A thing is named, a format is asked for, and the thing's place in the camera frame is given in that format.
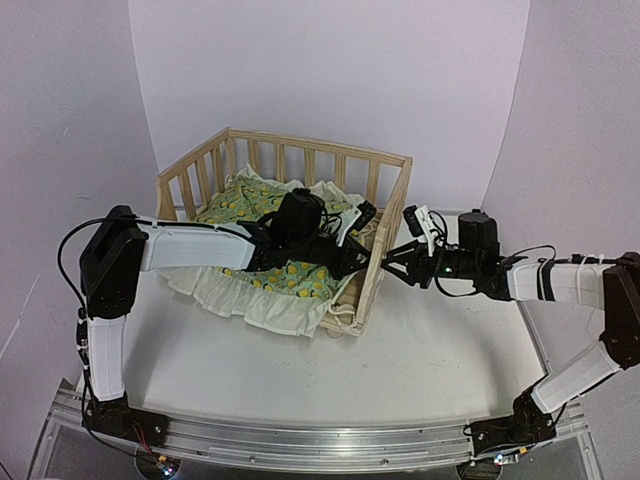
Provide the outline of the lemon print bed cushion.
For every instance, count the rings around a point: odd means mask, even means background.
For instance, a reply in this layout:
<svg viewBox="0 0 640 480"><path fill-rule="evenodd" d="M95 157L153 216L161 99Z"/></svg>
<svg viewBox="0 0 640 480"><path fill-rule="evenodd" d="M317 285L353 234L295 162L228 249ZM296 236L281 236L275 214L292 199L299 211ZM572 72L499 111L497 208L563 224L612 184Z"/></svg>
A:
<svg viewBox="0 0 640 480"><path fill-rule="evenodd" d="M254 251L245 267L162 270L168 285L224 317L274 333L312 336L356 271L368 263L360 235L375 215L358 194L321 181L265 180L241 170L196 222L239 227Z"/></svg>

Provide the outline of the wooden pet bed frame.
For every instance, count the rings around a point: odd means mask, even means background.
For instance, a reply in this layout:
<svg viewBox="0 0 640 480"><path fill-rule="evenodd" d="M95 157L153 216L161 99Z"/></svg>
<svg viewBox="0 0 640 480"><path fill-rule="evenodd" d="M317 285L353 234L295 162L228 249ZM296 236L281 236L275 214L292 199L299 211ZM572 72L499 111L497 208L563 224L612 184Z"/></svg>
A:
<svg viewBox="0 0 640 480"><path fill-rule="evenodd" d="M187 153L156 177L156 215L175 220L178 211L171 191L178 185L183 211L189 220L204 212L211 199L218 197L238 172L237 150L245 142L247 167L257 172L262 145L274 148L275 181L294 186L286 178L286 151L299 149L304 155L304 184L313 191L324 189L315 179L316 157L330 155L334 163L331 192L344 192L351 159L368 165L366 199L377 213L366 228L364 241L371 251L368 267L352 274L345 285L328 300L299 299L275 292L261 293L247 283L205 267L181 267L168 275L171 288L191 295L201 306L220 317L240 315L245 322L272 333L311 337L319 328L358 337L364 331L374 297L384 276L383 255L396 241L403 220L412 170L411 158L363 147L332 143L269 132L226 128Z"/></svg>

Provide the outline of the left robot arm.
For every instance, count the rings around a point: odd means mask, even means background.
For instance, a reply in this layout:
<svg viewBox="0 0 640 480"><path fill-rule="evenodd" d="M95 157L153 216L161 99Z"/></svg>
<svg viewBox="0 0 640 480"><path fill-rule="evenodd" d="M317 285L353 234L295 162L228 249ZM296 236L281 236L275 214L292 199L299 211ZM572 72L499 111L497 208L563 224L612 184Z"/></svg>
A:
<svg viewBox="0 0 640 480"><path fill-rule="evenodd" d="M141 285L175 268L264 273L293 262L324 267L331 278L342 280L368 266L370 253L353 235L375 214L368 201L331 213L321 197L296 188L276 211L257 220L161 220L117 205L72 229L59 244L58 263L76 234L95 230L79 257L79 279L59 270L79 302L75 343L88 401L86 429L123 438L159 434L168 422L162 414L131 407L125 387L125 323Z"/></svg>

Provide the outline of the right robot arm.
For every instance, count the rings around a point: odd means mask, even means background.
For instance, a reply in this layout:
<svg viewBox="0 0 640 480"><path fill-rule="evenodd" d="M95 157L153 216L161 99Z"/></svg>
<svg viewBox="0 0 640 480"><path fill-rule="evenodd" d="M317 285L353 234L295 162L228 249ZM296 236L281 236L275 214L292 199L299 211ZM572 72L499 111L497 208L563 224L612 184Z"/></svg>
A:
<svg viewBox="0 0 640 480"><path fill-rule="evenodd" d="M454 241L445 220L425 206L409 206L403 216L413 239L389 250L382 267L406 284L435 286L452 298L443 280L463 280L471 285L468 296L516 302L524 313L536 302L540 312L557 305L563 313L575 308L587 316L584 327L573 330L579 337L568 352L550 352L552 365L513 400L510 414L465 427L475 457L501 457L551 441L572 400L638 366L638 252L560 257L545 244L540 258L536 247L503 254L496 221L478 209L458 216Z"/></svg>

